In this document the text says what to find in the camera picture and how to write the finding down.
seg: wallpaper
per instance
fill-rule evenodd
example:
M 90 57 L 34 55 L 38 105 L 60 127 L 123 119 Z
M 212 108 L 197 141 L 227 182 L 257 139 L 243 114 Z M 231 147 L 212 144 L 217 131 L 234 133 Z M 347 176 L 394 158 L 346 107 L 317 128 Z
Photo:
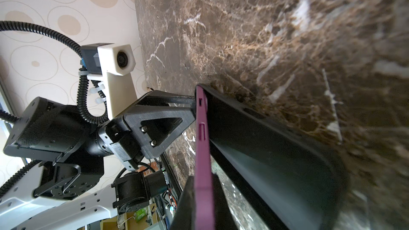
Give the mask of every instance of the wallpaper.
M 136 66 L 131 73 L 138 97 L 147 92 L 135 12 L 135 0 L 0 0 L 0 19 L 36 23 L 65 34 L 80 45 L 128 43 Z M 80 58 L 51 38 L 27 32 L 0 32 L 0 77 L 17 114 L 35 97 L 76 104 Z M 98 94 L 89 94 L 93 115 L 102 115 Z M 23 165 L 21 159 L 0 154 L 0 185 Z M 98 185 L 108 185 L 123 167 L 115 156 L 104 159 L 105 174 Z

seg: black corrugated cable conduit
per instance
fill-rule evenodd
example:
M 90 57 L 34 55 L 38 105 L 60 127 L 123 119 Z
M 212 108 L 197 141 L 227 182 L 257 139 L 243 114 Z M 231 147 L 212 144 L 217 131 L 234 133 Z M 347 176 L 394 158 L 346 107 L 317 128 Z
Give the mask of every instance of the black corrugated cable conduit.
M 81 53 L 81 46 L 77 44 L 74 40 L 70 39 L 69 37 L 52 30 L 50 28 L 46 28 L 37 24 L 28 23 L 28 22 L 13 22 L 13 21 L 0 21 L 0 31 L 27 31 L 33 32 L 37 34 L 41 34 L 50 38 L 53 38 L 69 48 L 71 48 L 78 56 L 82 59 Z M 86 71 L 85 67 L 79 69 L 80 71 Z M 92 84 L 98 88 L 98 82 L 92 81 Z M 87 121 L 92 124 L 101 124 L 105 121 L 108 121 L 108 111 L 106 109 L 106 102 L 105 104 L 105 113 L 101 116 L 93 116 L 89 113 L 87 109 L 87 92 L 88 92 L 88 79 L 86 75 L 80 75 L 79 77 L 79 84 L 78 84 L 78 95 L 77 95 L 77 106 L 81 113 L 81 116 Z M 102 91 L 98 91 L 98 94 L 104 98 L 105 95 Z
M 152 172 L 155 172 L 155 170 L 154 170 L 149 164 L 146 164 L 146 163 L 144 163 L 144 162 L 139 162 L 138 165 L 140 165 L 140 166 L 145 166 L 145 167 L 146 167 L 146 169 L 143 169 L 143 170 L 140 171 L 139 173 L 142 173 L 142 172 L 144 172 L 144 171 L 147 171 L 148 169 L 151 169 Z M 118 173 L 118 175 L 116 176 L 115 179 L 119 179 L 119 178 L 122 176 L 122 174 L 124 174 L 125 171 L 126 171 L 126 167 L 123 168 L 123 169 Z
M 17 122 L 18 117 L 9 114 L 6 111 L 0 110 L 0 119 L 9 124 L 14 124 L 15 122 Z
M 0 187 L 0 199 L 12 188 L 32 167 L 41 162 L 40 160 L 33 160 L 20 170 L 16 172 L 9 180 Z

